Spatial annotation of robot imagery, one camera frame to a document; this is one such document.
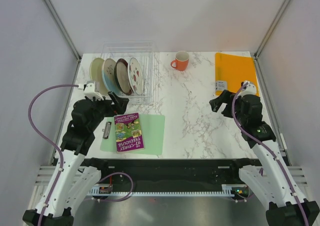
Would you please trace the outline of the watermelon pattern plate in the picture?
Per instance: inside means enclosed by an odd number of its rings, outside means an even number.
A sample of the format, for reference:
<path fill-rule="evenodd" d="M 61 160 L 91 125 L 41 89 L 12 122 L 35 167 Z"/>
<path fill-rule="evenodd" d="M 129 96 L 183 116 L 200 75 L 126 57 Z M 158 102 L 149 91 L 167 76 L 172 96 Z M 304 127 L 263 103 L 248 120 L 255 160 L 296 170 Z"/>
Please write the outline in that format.
<path fill-rule="evenodd" d="M 135 94 L 142 95 L 144 90 L 143 70 L 136 58 L 130 59 L 127 72 L 131 89 Z"/>

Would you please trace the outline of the dark red rimmed plate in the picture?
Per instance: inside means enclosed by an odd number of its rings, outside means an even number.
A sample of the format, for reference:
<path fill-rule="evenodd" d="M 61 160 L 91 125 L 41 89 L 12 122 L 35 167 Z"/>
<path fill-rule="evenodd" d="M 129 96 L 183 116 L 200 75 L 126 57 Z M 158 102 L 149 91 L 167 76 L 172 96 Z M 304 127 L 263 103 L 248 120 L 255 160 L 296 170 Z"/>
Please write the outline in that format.
<path fill-rule="evenodd" d="M 114 77 L 120 91 L 125 95 L 131 95 L 132 90 L 129 82 L 128 63 L 120 58 L 114 67 Z"/>

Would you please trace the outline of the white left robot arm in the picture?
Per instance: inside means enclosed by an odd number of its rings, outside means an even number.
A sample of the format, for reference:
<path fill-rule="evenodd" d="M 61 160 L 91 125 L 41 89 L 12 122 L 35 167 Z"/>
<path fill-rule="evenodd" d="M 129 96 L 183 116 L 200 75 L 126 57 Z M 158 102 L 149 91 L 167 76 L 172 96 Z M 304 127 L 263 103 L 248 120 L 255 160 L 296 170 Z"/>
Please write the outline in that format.
<path fill-rule="evenodd" d="M 71 226 L 74 216 L 92 187 L 106 182 L 110 171 L 104 160 L 91 158 L 78 180 L 76 173 L 87 155 L 94 131 L 106 117 L 126 112 L 129 99 L 109 92 L 110 99 L 99 95 L 77 101 L 67 131 L 58 149 L 59 160 L 48 187 L 33 210 L 25 211 L 22 220 L 28 226 Z"/>

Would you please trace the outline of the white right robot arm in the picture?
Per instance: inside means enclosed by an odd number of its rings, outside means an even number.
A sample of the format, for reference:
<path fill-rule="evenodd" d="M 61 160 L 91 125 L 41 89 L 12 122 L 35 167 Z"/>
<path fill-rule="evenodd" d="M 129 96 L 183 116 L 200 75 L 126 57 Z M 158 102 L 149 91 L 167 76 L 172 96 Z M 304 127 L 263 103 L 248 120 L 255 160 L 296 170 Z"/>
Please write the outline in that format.
<path fill-rule="evenodd" d="M 213 112 L 222 104 L 222 115 L 234 119 L 241 135 L 258 157 L 259 171 L 249 159 L 235 160 L 229 177 L 244 182 L 265 208 L 270 226 L 311 226 L 320 213 L 316 201 L 309 201 L 297 186 L 281 156 L 272 128 L 263 121 L 260 97 L 224 90 L 209 102 Z"/>

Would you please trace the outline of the purple treehouse book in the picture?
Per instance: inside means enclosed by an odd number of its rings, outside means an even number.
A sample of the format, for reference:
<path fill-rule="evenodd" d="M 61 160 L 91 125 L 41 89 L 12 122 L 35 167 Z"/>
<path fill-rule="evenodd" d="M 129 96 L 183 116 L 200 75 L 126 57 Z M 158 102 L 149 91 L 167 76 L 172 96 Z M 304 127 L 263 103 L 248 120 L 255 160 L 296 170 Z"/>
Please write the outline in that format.
<path fill-rule="evenodd" d="M 119 153 L 144 149 L 139 113 L 114 116 L 115 142 Z"/>

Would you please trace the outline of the orange plastic folder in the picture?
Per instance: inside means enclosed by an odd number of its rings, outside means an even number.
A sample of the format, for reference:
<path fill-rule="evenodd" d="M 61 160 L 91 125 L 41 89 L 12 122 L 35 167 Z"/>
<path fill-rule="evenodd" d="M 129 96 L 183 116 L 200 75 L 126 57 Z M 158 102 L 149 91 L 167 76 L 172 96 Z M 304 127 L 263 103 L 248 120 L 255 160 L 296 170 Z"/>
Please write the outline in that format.
<path fill-rule="evenodd" d="M 216 96 L 224 90 L 236 93 L 245 80 L 256 86 L 256 95 L 259 96 L 256 69 L 252 58 L 224 53 L 215 54 Z"/>

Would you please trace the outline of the green clipboard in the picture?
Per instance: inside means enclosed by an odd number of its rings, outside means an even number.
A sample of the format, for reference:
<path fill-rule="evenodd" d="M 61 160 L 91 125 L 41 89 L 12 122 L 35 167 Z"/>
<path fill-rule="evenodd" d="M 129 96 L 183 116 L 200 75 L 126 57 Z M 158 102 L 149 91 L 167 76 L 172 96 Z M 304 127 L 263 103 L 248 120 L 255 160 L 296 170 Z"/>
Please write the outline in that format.
<path fill-rule="evenodd" d="M 127 151 L 127 153 L 161 155 L 163 152 L 165 116 L 140 114 L 139 118 L 141 119 L 144 148 Z M 117 153 L 114 119 L 113 117 L 107 117 L 106 121 L 111 122 L 111 128 L 108 138 L 102 139 L 100 149 L 105 152 Z"/>

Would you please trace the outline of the blue white floral plate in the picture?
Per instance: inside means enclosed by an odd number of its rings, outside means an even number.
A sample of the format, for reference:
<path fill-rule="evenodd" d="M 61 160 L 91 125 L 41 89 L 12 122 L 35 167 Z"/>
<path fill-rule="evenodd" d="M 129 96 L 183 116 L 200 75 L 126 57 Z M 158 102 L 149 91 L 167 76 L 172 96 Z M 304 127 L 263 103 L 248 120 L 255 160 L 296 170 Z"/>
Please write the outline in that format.
<path fill-rule="evenodd" d="M 114 92 L 116 95 L 120 94 L 120 89 L 118 88 L 115 80 L 114 69 L 116 62 L 108 58 L 102 64 L 101 75 L 103 83 L 108 91 Z"/>

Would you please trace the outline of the cream green plate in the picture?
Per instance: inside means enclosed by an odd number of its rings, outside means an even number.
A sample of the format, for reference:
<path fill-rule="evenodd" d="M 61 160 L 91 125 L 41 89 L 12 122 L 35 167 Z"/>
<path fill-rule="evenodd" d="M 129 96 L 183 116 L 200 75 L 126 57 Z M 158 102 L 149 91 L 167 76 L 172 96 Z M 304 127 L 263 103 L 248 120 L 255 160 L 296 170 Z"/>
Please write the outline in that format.
<path fill-rule="evenodd" d="M 90 79 L 92 81 L 96 81 L 100 84 L 100 86 L 103 85 L 103 79 L 102 79 L 102 64 L 104 63 L 104 60 L 102 58 L 95 58 L 89 68 L 89 74 Z"/>

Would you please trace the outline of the orange ceramic mug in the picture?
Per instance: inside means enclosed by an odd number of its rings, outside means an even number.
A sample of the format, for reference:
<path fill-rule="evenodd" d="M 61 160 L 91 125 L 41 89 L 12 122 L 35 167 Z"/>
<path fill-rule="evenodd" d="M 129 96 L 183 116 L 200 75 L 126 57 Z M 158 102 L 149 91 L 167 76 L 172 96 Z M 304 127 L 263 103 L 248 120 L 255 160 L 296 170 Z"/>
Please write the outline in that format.
<path fill-rule="evenodd" d="M 170 66 L 178 71 L 185 71 L 189 58 L 189 54 L 186 51 L 179 51 L 176 53 L 175 60 L 170 63 Z"/>

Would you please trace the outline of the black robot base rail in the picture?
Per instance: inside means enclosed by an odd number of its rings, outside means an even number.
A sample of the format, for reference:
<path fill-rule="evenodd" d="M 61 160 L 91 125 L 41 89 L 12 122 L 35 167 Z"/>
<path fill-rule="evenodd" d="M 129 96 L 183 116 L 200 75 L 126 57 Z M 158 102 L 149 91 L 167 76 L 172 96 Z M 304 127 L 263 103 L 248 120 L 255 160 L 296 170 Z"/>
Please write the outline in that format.
<path fill-rule="evenodd" d="M 103 177 L 123 172 L 110 180 L 116 191 L 191 192 L 220 191 L 221 185 L 239 185 L 241 166 L 260 166 L 259 160 L 241 159 L 86 159 L 82 166 L 99 165 Z"/>

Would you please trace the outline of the left aluminium frame post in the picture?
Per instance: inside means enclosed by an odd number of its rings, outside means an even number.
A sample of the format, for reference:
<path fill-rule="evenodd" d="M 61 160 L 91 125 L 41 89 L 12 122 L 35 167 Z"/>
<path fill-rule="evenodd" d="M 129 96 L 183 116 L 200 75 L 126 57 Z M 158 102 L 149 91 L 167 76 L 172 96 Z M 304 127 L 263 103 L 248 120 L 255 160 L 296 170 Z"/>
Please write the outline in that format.
<path fill-rule="evenodd" d="M 46 6 L 47 10 L 49 11 L 51 17 L 53 18 L 55 24 L 57 25 L 63 39 L 67 43 L 69 49 L 71 50 L 72 54 L 76 58 L 77 62 L 81 61 L 81 56 L 79 51 L 77 50 L 73 40 L 71 39 L 66 27 L 64 26 L 59 14 L 57 13 L 53 3 L 51 0 L 42 0 L 44 5 Z"/>

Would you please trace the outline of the aluminium frame post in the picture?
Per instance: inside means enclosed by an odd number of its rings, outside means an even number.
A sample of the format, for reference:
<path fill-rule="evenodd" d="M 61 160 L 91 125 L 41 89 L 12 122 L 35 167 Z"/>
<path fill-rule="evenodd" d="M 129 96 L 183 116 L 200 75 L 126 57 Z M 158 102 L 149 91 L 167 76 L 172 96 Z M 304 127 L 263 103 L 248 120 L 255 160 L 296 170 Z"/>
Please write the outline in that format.
<path fill-rule="evenodd" d="M 76 58 L 77 62 L 81 61 L 81 56 L 79 51 L 77 50 L 73 40 L 71 39 L 66 27 L 64 26 L 59 14 L 57 13 L 53 3 L 51 0 L 42 0 L 44 5 L 46 6 L 47 10 L 49 11 L 51 17 L 53 18 L 55 24 L 57 25 L 63 39 L 67 43 L 69 49 L 71 50 L 72 54 Z"/>
<path fill-rule="evenodd" d="M 284 16 L 286 10 L 288 9 L 292 0 L 283 0 L 279 9 L 277 10 L 270 26 L 268 27 L 261 43 L 259 44 L 257 50 L 252 54 L 254 60 L 257 60 L 260 55 L 262 54 L 266 44 L 268 43 L 269 39 L 271 38 L 273 32 L 275 31 L 277 25 L 281 21 L 282 17 Z"/>

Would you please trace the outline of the right aluminium frame post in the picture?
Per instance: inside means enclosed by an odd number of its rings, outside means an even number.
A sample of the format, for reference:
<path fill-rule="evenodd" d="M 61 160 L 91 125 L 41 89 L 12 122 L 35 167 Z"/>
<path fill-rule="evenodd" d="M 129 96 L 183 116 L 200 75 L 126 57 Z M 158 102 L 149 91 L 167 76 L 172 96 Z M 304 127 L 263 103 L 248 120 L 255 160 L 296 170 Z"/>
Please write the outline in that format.
<path fill-rule="evenodd" d="M 277 10 L 270 26 L 268 27 L 261 43 L 259 44 L 257 50 L 252 54 L 254 60 L 257 60 L 260 55 L 262 54 L 266 44 L 268 43 L 269 39 L 271 38 L 273 32 L 275 31 L 277 25 L 281 21 L 282 17 L 284 16 L 286 10 L 288 9 L 292 0 L 283 0 L 279 9 Z"/>

